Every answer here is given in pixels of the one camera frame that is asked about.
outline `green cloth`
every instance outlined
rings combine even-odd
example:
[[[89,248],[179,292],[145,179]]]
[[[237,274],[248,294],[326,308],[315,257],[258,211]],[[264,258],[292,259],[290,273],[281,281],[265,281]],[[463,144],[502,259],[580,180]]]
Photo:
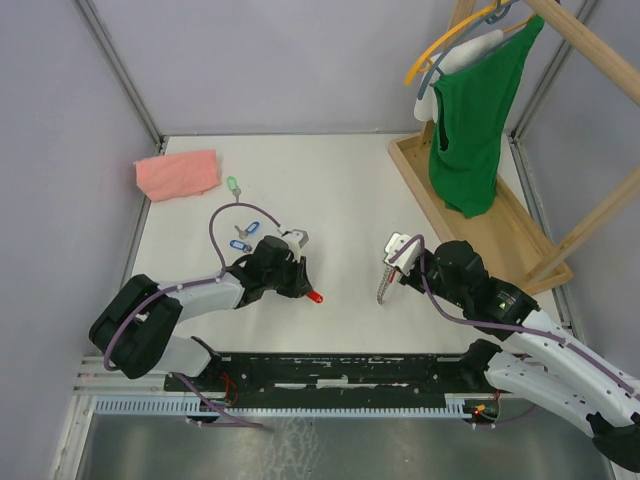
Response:
[[[543,26],[536,15],[496,51],[466,70],[442,75],[434,85],[438,123],[429,178],[447,207],[467,218],[493,204],[502,130],[525,60]]]

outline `clothes hanger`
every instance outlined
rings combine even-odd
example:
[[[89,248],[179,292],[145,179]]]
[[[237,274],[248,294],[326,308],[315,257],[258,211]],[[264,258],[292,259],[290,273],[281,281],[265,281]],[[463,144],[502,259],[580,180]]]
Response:
[[[502,18],[505,17],[505,15],[507,14],[507,12],[509,11],[509,9],[511,8],[511,5],[513,5],[514,3],[518,2],[519,0],[509,0],[508,2],[505,3],[500,3],[498,7],[496,7],[494,10],[492,10],[492,12],[494,12],[493,14],[490,15],[486,15],[483,17],[480,17],[479,19],[477,19],[475,22],[473,22],[469,28],[467,28],[459,37],[457,37],[452,43],[451,45],[449,45],[441,54],[440,56],[436,59],[435,62],[433,62],[431,64],[431,66],[427,66],[425,67],[424,71],[427,71],[427,74],[425,75],[425,77],[422,79],[422,82],[420,83],[420,88],[418,89],[418,99],[422,100],[422,98],[424,97],[424,94],[427,90],[427,87],[429,86],[429,82],[431,81],[431,77],[433,77],[433,74],[436,71],[439,71],[440,74],[442,75],[443,72],[439,69],[439,65],[440,63],[442,63],[442,61],[445,59],[445,57],[448,55],[448,53],[453,50],[455,47],[457,47],[460,43],[463,43],[463,41],[469,36],[469,34],[471,32],[473,32],[473,30],[475,30],[476,28],[478,28],[480,25],[482,25],[483,23],[489,23],[489,24],[493,24],[496,23],[498,20],[501,20]],[[531,20],[533,17],[535,16],[535,14],[531,15],[527,20],[525,20],[524,22],[521,22],[517,25],[514,25],[512,27],[509,27],[507,29],[508,32],[515,30],[516,28],[520,28],[524,25],[526,25],[529,20]],[[425,53],[421,56],[421,58],[425,55],[425,54],[431,54],[433,50],[435,50],[435,48],[437,48],[439,45],[432,45],[427,51],[425,51]],[[413,67],[416,67],[417,65],[419,65],[420,59],[418,59],[418,61],[416,63],[414,63]]]
[[[485,7],[482,10],[479,10],[478,12],[464,19],[462,22],[458,23],[455,27],[451,28],[447,33],[445,33],[442,37],[440,37],[433,45],[431,45],[427,50],[425,50],[422,55],[420,55],[420,58],[418,58],[418,60],[416,60],[413,66],[409,69],[409,72],[407,73],[407,76],[405,77],[405,80],[404,80],[405,85],[409,85],[413,80],[413,77],[415,77],[417,73],[424,73],[427,70],[430,70],[431,68],[433,68],[434,63],[433,63],[433,60],[431,60],[431,55],[433,55],[433,52],[435,52],[435,50],[440,45],[442,45],[447,39],[449,39],[451,36],[458,33],[461,29],[465,28],[467,25],[469,25],[471,22],[475,20],[480,20],[480,22],[474,23],[471,28],[467,29],[467,31],[463,34],[465,37],[467,36],[466,35],[467,32],[474,30],[479,25],[482,25],[485,22],[492,25],[497,21],[502,20],[507,15],[507,13],[509,12],[509,9],[511,8],[511,5],[513,5],[515,1],[508,1],[506,3],[502,3],[502,0],[494,0],[494,2],[488,7]],[[505,29],[503,33],[507,34],[509,32],[512,32],[513,30],[523,27],[534,16],[535,16],[535,13],[531,14],[531,16],[529,16],[527,20]]]

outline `gray floor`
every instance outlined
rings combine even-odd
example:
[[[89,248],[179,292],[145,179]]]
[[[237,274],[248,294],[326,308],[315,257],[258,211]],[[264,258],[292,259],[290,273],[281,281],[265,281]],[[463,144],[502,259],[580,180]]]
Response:
[[[78,478],[612,479],[589,438],[538,410],[493,431],[461,420],[263,418],[198,429],[169,417],[93,419]]]

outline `wooden rod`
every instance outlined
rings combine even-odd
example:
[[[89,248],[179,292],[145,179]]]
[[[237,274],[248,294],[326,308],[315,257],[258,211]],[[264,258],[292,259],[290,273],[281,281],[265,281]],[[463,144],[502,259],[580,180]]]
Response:
[[[565,258],[591,238],[601,226],[626,207],[639,192],[640,166],[636,167],[562,242],[553,247],[553,249],[540,260],[540,263],[533,267],[526,276],[526,284],[535,283],[546,278]]]
[[[471,16],[471,14],[473,14],[473,11],[475,9],[476,9],[476,0],[456,0],[456,4],[453,7],[453,10],[451,12],[451,18],[449,18],[449,26],[447,27],[447,31],[455,27],[465,18]],[[465,29],[463,28],[458,33],[456,33],[455,35],[452,35],[450,38],[445,40],[444,44],[442,45],[442,48],[445,49],[449,45],[451,45],[451,42],[453,42],[456,38],[458,38],[458,36],[460,36],[462,32],[464,32],[464,30]],[[422,125],[422,131],[420,132],[421,146],[425,145],[430,140],[429,135],[430,133],[433,132],[433,129],[431,128],[431,126],[427,126],[429,123],[433,123],[433,122],[430,122],[430,121],[425,122]]]
[[[640,73],[555,0],[525,0],[529,6],[640,106]]]

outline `yellow clothes hanger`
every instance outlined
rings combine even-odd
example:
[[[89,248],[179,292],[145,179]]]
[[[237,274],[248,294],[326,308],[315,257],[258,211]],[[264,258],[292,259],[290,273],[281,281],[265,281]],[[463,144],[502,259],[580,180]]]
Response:
[[[427,70],[429,70],[429,68],[431,68],[433,66],[433,60],[431,60],[431,55],[433,55],[433,52],[440,46],[442,45],[447,39],[449,39],[451,36],[455,35],[456,33],[458,33],[460,30],[462,30],[463,28],[465,28],[467,25],[469,25],[471,22],[482,18],[486,15],[489,15],[490,13],[492,13],[496,7],[498,7],[498,2],[499,0],[494,0],[493,3],[491,5],[489,5],[488,7],[483,8],[482,10],[479,10],[478,12],[474,13],[473,15],[465,18],[463,21],[461,21],[459,24],[457,24],[455,27],[451,28],[447,33],[445,33],[442,37],[440,37],[433,45],[431,45],[428,49],[426,49],[424,51],[424,53],[422,55],[420,55],[420,57],[418,58],[418,60],[415,61],[415,63],[411,66],[411,68],[409,69],[409,72],[407,73],[407,76],[404,79],[404,83],[405,85],[409,85],[411,83],[411,81],[413,80],[413,77],[416,76],[417,73],[424,73]],[[512,27],[509,27],[507,29],[505,29],[503,31],[503,33],[507,34],[509,32],[512,32],[513,30],[516,30],[520,27],[523,27],[524,25],[526,25],[527,23],[529,23],[529,21],[535,16],[535,13],[532,13],[529,18],[527,18],[524,22],[520,22],[516,25],[513,25]]]

